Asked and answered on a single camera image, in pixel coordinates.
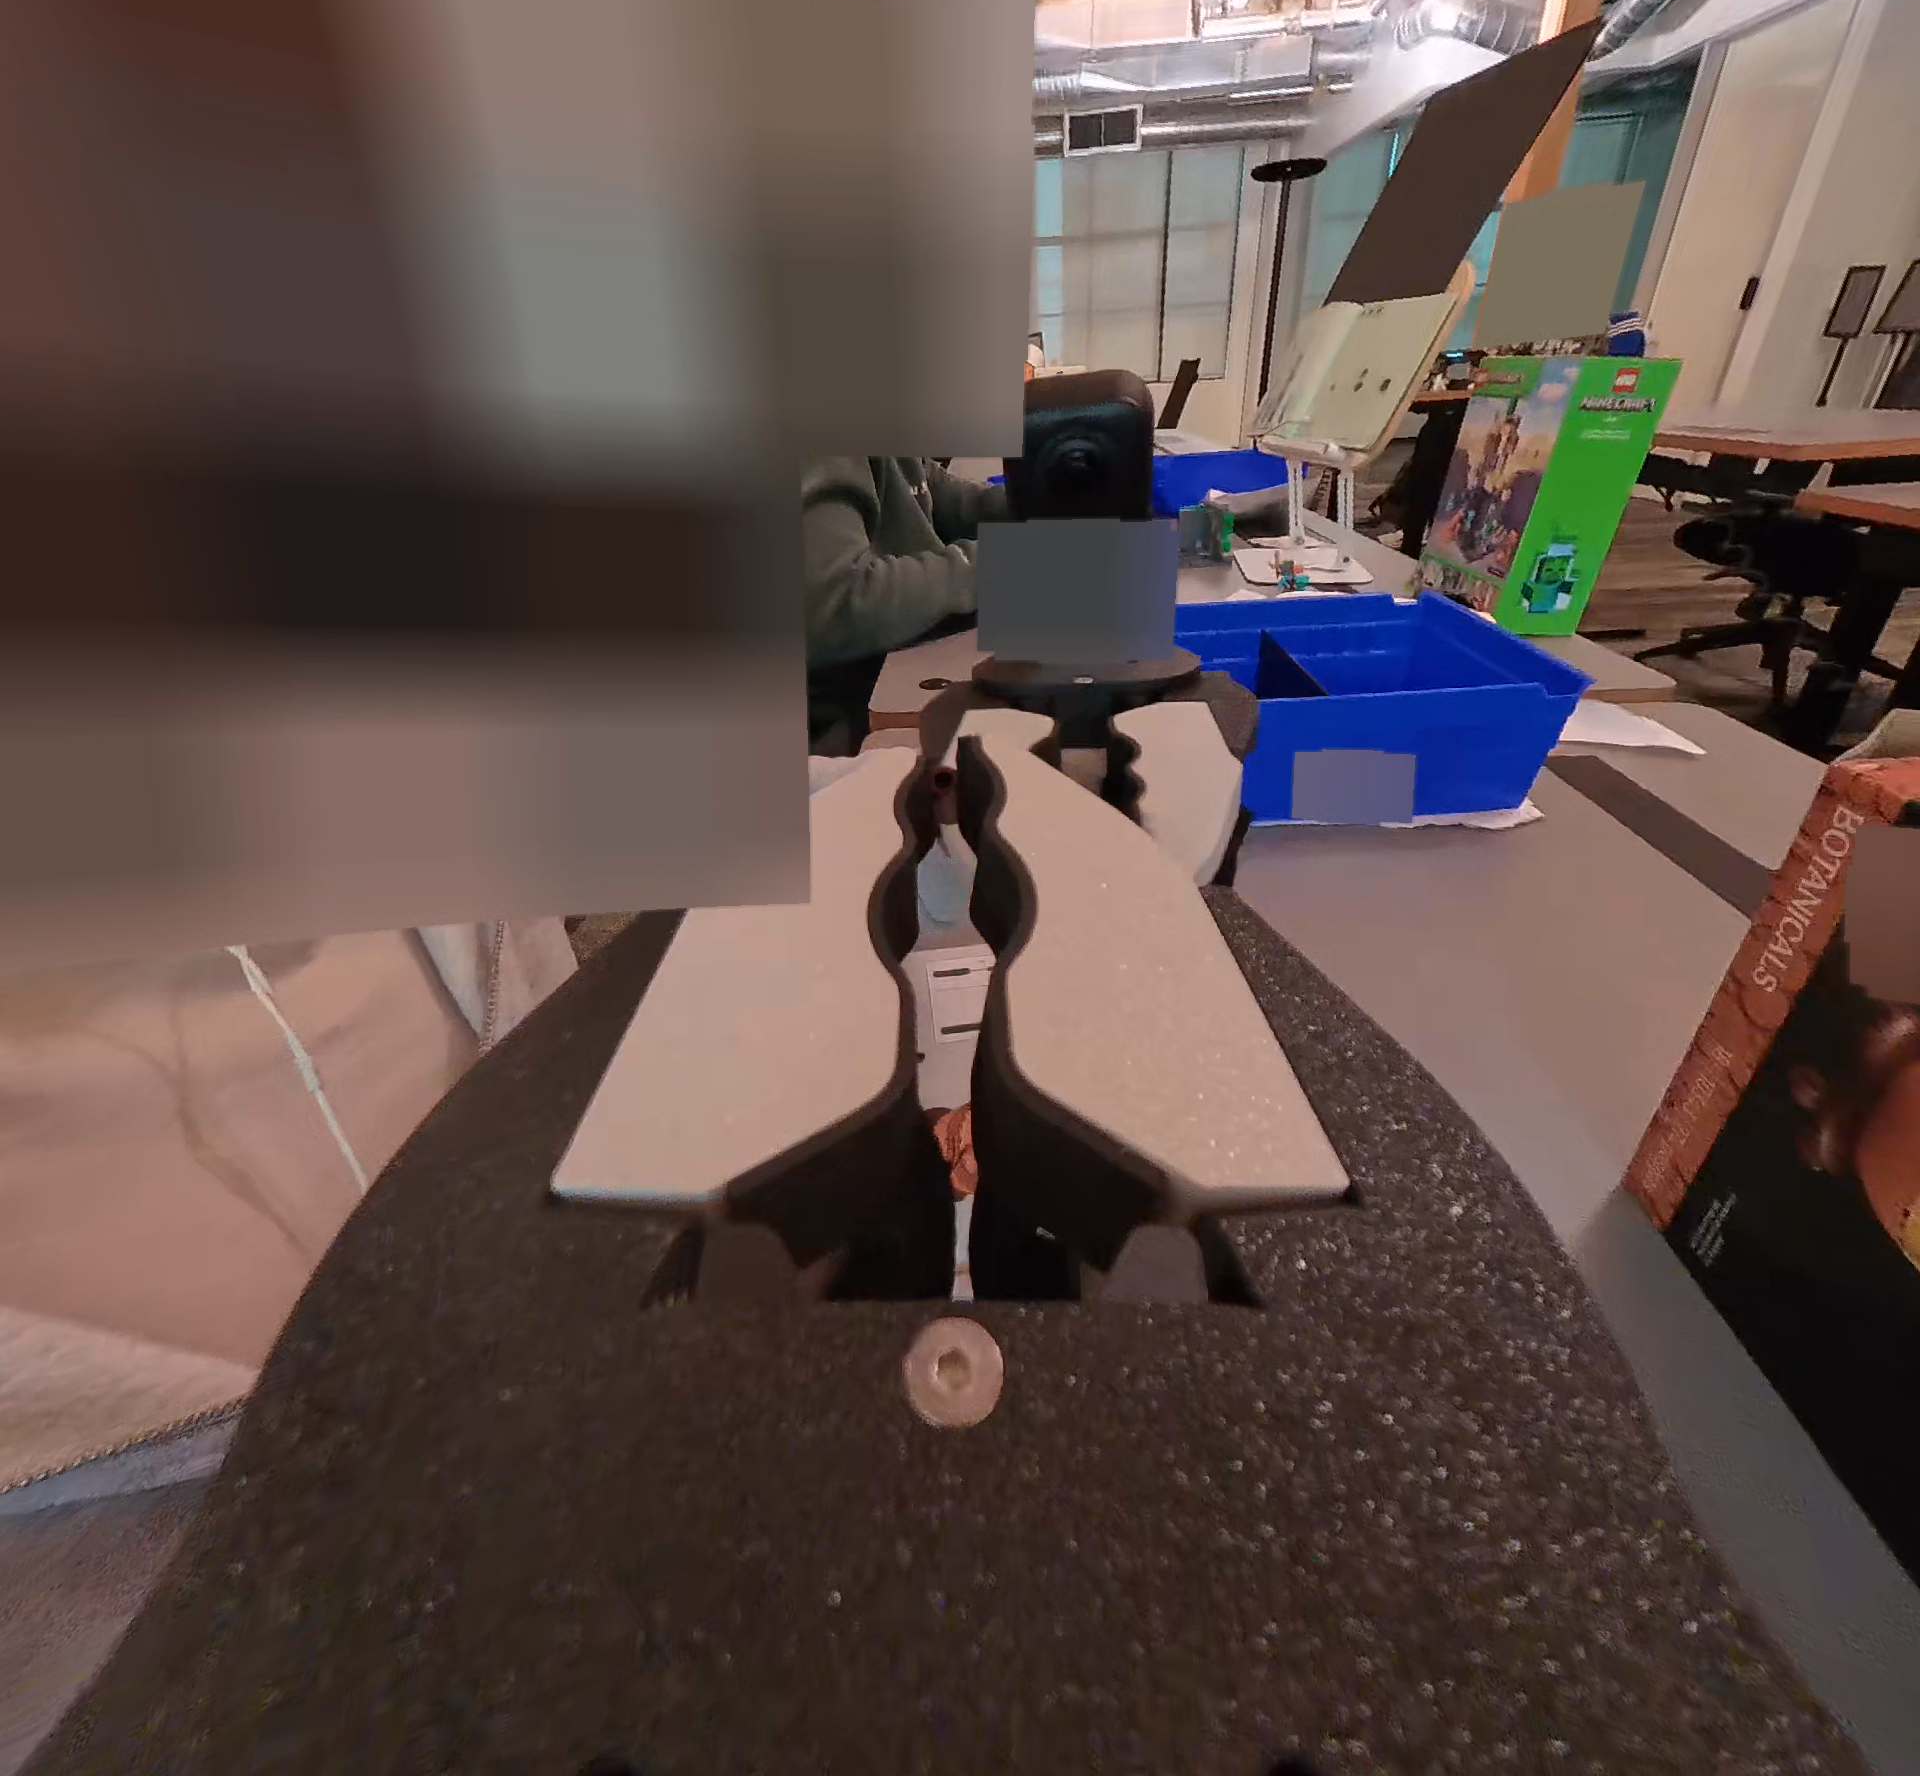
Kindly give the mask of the blue plastic tray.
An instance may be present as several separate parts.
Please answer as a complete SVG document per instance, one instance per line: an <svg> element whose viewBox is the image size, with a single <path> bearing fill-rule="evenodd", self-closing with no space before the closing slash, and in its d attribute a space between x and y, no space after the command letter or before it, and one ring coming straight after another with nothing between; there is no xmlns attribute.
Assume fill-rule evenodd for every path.
<svg viewBox="0 0 1920 1776"><path fill-rule="evenodd" d="M1068 438L1012 458L989 484L986 522L1155 522L1219 490L1253 497L1283 484L1286 463L1256 447L1157 455L1098 438Z"/></svg>

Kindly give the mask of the black office chair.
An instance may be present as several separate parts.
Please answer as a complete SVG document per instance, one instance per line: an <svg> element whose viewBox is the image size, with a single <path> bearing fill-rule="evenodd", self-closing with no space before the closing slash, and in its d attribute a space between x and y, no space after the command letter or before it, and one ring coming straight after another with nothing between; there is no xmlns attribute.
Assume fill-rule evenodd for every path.
<svg viewBox="0 0 1920 1776"><path fill-rule="evenodd" d="M1754 648L1769 682L1769 717L1779 726L1789 711L1796 653L1827 658L1835 638L1832 629L1811 621L1808 608L1843 603L1863 567L1864 525L1746 502L1694 518L1674 532L1674 544L1720 577L1741 577L1749 595L1735 620L1686 629L1637 658L1695 661L1715 651Z"/></svg>

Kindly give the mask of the black floor lamp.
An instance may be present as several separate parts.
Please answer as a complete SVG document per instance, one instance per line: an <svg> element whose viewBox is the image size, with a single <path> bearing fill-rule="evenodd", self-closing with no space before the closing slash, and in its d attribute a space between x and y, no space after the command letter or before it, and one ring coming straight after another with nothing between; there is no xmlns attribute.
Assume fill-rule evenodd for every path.
<svg viewBox="0 0 1920 1776"><path fill-rule="evenodd" d="M1279 307L1281 307L1281 287L1283 287L1283 264L1286 264L1286 238L1287 238L1287 219L1292 193L1298 185L1319 177L1326 169L1326 157L1283 157L1270 159L1253 168L1253 179L1276 193L1276 211L1273 211L1273 235L1268 268L1268 300L1261 319L1261 369L1258 382L1258 420L1250 425L1250 431L1261 425L1261 412L1270 396L1278 326L1279 326Z"/></svg>

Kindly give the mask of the black tilted panel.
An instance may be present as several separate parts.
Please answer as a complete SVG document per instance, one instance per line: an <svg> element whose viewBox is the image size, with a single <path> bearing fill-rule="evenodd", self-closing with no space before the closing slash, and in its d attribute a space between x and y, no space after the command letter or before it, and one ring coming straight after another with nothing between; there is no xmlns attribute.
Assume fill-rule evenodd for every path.
<svg viewBox="0 0 1920 1776"><path fill-rule="evenodd" d="M1443 295L1578 79L1599 28L1595 16L1437 91L1325 300L1370 305Z"/></svg>

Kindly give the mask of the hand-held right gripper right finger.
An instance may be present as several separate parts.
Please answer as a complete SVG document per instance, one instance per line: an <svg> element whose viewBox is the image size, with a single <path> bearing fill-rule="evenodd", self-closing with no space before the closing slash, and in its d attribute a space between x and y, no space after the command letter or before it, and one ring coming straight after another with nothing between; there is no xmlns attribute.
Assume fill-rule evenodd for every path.
<svg viewBox="0 0 1920 1776"><path fill-rule="evenodd" d="M1204 888L1039 735L960 735L972 923L996 951L972 1056L972 1287L1212 1297L1228 1215L1337 1206L1351 1176Z"/></svg>

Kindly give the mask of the grey desk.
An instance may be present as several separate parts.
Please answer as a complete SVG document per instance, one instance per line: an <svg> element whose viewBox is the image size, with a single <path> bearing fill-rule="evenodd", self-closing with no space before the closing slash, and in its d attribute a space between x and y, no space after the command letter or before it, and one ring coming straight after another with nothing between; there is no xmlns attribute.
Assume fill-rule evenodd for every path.
<svg viewBox="0 0 1920 1776"><path fill-rule="evenodd" d="M1576 1260L1695 1525L1875 1772L1916 1772L1916 1588L1619 1188L1823 768L1712 708L1702 752L1572 748L1521 828L1253 828L1236 889L1475 1118Z"/></svg>

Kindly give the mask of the person's beige hooded sweatshirt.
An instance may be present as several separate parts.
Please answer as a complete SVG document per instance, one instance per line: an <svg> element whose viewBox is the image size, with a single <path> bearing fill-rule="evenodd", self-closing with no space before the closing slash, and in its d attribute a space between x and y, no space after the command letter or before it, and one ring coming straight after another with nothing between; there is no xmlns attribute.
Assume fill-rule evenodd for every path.
<svg viewBox="0 0 1920 1776"><path fill-rule="evenodd" d="M534 1215L655 974L560 920L428 925L4 976L4 1493L229 1415L327 1270L399 1335L428 1260Z"/></svg>

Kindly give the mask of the dark orchid picture box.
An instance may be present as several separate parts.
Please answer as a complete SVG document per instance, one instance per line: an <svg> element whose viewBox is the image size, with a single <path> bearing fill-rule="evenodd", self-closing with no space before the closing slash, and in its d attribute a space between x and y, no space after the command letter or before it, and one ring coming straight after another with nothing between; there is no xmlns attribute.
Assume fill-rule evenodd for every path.
<svg viewBox="0 0 1920 1776"><path fill-rule="evenodd" d="M1918 1560L1918 758L1829 766L1624 1184L1909 1576Z"/></svg>

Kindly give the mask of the blue divided plastic bin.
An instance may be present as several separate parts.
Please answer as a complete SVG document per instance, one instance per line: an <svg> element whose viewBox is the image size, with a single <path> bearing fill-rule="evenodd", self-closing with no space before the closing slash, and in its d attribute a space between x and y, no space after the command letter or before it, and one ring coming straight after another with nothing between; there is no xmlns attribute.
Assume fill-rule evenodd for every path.
<svg viewBox="0 0 1920 1776"><path fill-rule="evenodd" d="M1302 594L1176 609L1201 667L1259 703L1259 825L1406 825L1527 799L1588 678L1449 598Z"/></svg>

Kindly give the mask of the green toy brick box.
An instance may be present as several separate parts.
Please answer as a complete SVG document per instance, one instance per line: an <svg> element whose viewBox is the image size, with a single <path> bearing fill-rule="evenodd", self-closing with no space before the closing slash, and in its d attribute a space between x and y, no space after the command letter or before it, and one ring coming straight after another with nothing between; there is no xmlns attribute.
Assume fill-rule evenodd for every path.
<svg viewBox="0 0 1920 1776"><path fill-rule="evenodd" d="M1420 584L1517 636L1575 636L1682 367L1482 356Z"/></svg>

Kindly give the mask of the wooden top desk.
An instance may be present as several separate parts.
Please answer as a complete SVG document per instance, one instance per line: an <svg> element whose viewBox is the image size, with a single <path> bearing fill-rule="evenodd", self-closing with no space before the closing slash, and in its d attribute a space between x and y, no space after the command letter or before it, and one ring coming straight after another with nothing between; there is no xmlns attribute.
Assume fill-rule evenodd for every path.
<svg viewBox="0 0 1920 1776"><path fill-rule="evenodd" d="M1811 663L1788 717L1788 741L1806 754L1825 754L1894 609L1918 588L1918 486L1810 488L1796 508L1867 530L1827 653Z"/></svg>
<svg viewBox="0 0 1920 1776"><path fill-rule="evenodd" d="M1735 456L1753 463L1838 464L1918 455L1918 413L1832 410L1783 415L1673 420L1658 425L1654 451Z"/></svg>

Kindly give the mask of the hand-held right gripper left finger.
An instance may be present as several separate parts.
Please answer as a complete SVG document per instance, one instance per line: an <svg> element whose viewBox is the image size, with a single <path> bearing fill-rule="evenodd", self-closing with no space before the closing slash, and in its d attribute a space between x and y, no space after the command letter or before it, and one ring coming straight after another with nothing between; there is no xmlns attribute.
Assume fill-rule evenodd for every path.
<svg viewBox="0 0 1920 1776"><path fill-rule="evenodd" d="M673 1224L651 1300L951 1295L904 972L933 804L914 748L852 757L809 799L809 898L692 910L662 953L551 1176Z"/></svg>

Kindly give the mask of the pale board on white stand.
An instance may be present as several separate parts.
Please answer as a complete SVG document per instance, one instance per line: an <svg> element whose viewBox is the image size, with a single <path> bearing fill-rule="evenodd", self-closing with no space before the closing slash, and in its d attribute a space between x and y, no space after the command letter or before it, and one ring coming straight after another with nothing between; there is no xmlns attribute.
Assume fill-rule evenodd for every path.
<svg viewBox="0 0 1920 1776"><path fill-rule="evenodd" d="M1337 519L1353 525L1353 477L1393 440L1426 387L1477 287L1463 259L1436 297L1323 302L1298 323L1278 382L1253 417L1253 442L1283 461L1283 546L1302 548L1306 472L1337 477Z"/></svg>

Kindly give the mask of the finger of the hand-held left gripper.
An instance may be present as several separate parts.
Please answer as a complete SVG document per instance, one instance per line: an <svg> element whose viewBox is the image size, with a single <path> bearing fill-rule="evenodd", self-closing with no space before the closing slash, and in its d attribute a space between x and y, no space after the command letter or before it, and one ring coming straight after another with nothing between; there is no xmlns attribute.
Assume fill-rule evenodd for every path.
<svg viewBox="0 0 1920 1776"><path fill-rule="evenodd" d="M1250 825L1244 754L1206 700L1155 702L1107 723L1100 796L1135 821L1201 888L1231 888Z"/></svg>
<svg viewBox="0 0 1920 1776"><path fill-rule="evenodd" d="M960 720L960 741L1000 742L1020 754L1051 764L1094 799L1101 799L1107 754L1101 746L1070 744L1059 724L1021 708L968 708Z"/></svg>

